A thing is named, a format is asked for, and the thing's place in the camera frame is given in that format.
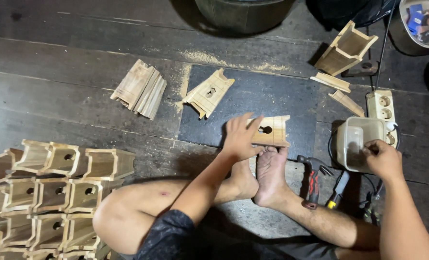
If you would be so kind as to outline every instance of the black shorts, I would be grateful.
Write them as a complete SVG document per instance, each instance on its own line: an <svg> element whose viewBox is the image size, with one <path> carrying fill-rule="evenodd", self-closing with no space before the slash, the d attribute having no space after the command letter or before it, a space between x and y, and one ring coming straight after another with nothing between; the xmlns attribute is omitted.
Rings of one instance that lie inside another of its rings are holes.
<svg viewBox="0 0 429 260"><path fill-rule="evenodd" d="M159 217L136 255L120 254L125 260L337 260L337 246L328 243L261 245L240 241L207 227L195 229L179 210Z"/></svg>

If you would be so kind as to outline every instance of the black rubber mat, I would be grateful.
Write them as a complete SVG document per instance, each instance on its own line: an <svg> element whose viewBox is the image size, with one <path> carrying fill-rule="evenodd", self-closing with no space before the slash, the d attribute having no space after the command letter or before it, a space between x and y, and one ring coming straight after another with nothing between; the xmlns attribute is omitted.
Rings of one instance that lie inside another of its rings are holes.
<svg viewBox="0 0 429 260"><path fill-rule="evenodd" d="M216 69L192 66L187 91L206 80ZM224 69L224 76L235 79L235 82L208 119L199 119L191 105L184 105L179 140L222 147L224 125L235 115L248 111L254 111L255 116L290 115L287 121L287 141L291 143L288 158L295 160L298 155L313 155L319 89L313 81L234 69Z"/></svg>

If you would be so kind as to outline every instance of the hammer handle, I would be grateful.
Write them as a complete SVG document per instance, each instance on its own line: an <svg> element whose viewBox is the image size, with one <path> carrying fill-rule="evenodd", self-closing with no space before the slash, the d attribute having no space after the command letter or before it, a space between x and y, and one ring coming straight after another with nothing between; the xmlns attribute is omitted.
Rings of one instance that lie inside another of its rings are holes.
<svg viewBox="0 0 429 260"><path fill-rule="evenodd" d="M317 202L319 201L319 184L318 184L318 170L310 173L309 176L309 198L304 202L303 206L315 210L317 208Z"/></svg>

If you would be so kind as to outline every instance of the person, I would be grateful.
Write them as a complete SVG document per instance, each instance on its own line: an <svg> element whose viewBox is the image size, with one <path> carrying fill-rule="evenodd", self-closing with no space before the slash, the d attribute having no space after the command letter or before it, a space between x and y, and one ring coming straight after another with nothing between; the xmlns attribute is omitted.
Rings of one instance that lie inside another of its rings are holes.
<svg viewBox="0 0 429 260"><path fill-rule="evenodd" d="M252 115L246 113L227 122L222 151L193 181L133 184L107 196L93 218L97 235L127 260L429 260L429 234L403 178L400 152L382 140L369 142L363 149L368 166L385 182L380 229L325 207L304 208L303 198L285 181L288 149L252 146L253 134L263 119L260 116L247 127ZM255 179L249 158L258 154ZM230 170L230 178L225 179ZM210 207L247 198L260 207L282 212L323 242L211 245L209 238L198 232Z"/></svg>

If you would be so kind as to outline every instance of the bare foot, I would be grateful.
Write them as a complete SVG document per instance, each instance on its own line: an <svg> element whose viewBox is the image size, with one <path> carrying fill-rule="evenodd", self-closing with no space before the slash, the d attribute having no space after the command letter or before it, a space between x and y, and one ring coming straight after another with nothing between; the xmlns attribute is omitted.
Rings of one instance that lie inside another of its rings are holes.
<svg viewBox="0 0 429 260"><path fill-rule="evenodd" d="M256 178L259 190L254 201L260 207L271 207L281 198L280 193L288 189L285 181L285 162L287 162L288 148L267 146L259 153Z"/></svg>
<svg viewBox="0 0 429 260"><path fill-rule="evenodd" d="M258 181L250 170L250 160L237 162L232 166L232 174L226 180L238 192L236 199L252 198L258 191Z"/></svg>

